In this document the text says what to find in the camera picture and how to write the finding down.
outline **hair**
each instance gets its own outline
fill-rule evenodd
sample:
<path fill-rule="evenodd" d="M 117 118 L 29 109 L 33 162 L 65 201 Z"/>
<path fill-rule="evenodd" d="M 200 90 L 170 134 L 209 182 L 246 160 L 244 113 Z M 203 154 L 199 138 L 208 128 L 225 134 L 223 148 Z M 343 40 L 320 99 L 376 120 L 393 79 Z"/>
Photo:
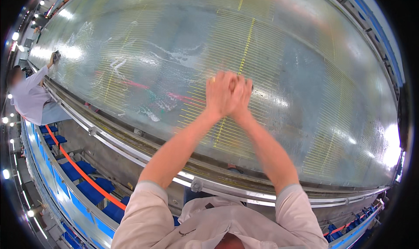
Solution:
<path fill-rule="evenodd" d="M 12 86 L 13 79 L 15 78 L 16 75 L 19 74 L 19 71 L 22 71 L 22 70 L 19 65 L 16 65 L 12 69 L 10 69 L 10 71 L 7 73 L 6 84 L 8 88 Z"/>

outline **factory floor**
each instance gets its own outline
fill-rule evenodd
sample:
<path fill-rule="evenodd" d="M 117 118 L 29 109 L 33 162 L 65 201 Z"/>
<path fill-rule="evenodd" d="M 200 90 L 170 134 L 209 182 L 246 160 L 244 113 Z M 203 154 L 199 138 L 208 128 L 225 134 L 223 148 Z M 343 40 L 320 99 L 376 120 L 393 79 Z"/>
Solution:
<path fill-rule="evenodd" d="M 93 136 L 89 136 L 87 131 L 80 127 L 74 120 L 63 121 L 59 124 L 60 135 L 67 140 L 62 146 L 67 152 L 83 149 L 85 155 L 91 159 L 92 166 L 97 168 L 102 174 L 114 178 L 118 183 L 131 189 L 135 187 L 142 167 L 128 160 L 117 152 L 113 151 Z M 169 208 L 174 215 L 179 216 L 183 207 L 184 187 L 172 182 L 167 188 Z M 352 213 L 357 213 L 364 207 L 368 207 L 375 197 L 365 199 L 349 205 L 314 208 L 313 212 L 317 216 L 323 232 L 327 231 L 330 223 L 342 226 L 354 219 Z M 265 215 L 271 220 L 275 220 L 275 208 L 247 204 L 247 207 Z"/>

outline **aluminum rail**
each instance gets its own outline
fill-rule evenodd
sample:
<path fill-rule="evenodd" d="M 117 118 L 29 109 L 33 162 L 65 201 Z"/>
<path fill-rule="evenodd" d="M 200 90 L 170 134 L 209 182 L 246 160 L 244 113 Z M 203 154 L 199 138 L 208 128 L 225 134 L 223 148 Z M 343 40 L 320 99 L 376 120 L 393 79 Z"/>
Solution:
<path fill-rule="evenodd" d="M 28 61 L 30 67 L 37 68 Z M 132 162 L 145 167 L 159 145 L 151 142 L 103 116 L 87 110 L 81 102 L 66 93 L 59 85 L 46 79 L 44 85 L 51 97 L 86 131 L 103 144 Z M 253 204 L 275 206 L 275 190 L 270 181 L 251 176 L 229 173 L 213 165 L 202 165 L 190 158 L 186 167 L 173 179 L 184 186 L 191 186 L 193 180 L 203 183 L 202 191 L 225 198 Z M 389 187 L 362 191 L 328 191 L 303 187 L 309 196 L 312 208 L 332 207 L 362 201 L 379 194 Z"/>

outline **forearm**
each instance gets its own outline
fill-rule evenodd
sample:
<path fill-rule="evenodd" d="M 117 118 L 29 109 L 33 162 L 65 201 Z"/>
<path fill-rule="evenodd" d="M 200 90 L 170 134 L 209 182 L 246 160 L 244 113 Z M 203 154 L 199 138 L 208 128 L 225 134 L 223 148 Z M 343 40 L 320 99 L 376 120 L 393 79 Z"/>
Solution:
<path fill-rule="evenodd" d="M 151 158 L 141 172 L 139 181 L 151 180 L 167 188 L 185 166 L 202 137 L 219 120 L 205 110 L 194 122 L 173 136 Z"/>
<path fill-rule="evenodd" d="M 271 180 L 278 194 L 284 187 L 299 183 L 297 170 L 287 152 L 252 116 L 244 113 L 237 123 L 246 131 L 264 172 Z"/>

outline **ceiling light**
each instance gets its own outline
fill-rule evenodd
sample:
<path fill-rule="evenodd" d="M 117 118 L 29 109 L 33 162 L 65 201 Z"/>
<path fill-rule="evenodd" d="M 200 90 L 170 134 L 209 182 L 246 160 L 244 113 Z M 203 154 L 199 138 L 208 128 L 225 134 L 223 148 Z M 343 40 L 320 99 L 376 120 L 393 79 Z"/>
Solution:
<path fill-rule="evenodd" d="M 12 40 L 17 41 L 19 38 L 19 33 L 13 33 Z"/>
<path fill-rule="evenodd" d="M 4 177 L 4 179 L 8 179 L 10 177 L 10 173 L 9 173 L 8 169 L 3 170 L 3 177 Z"/>

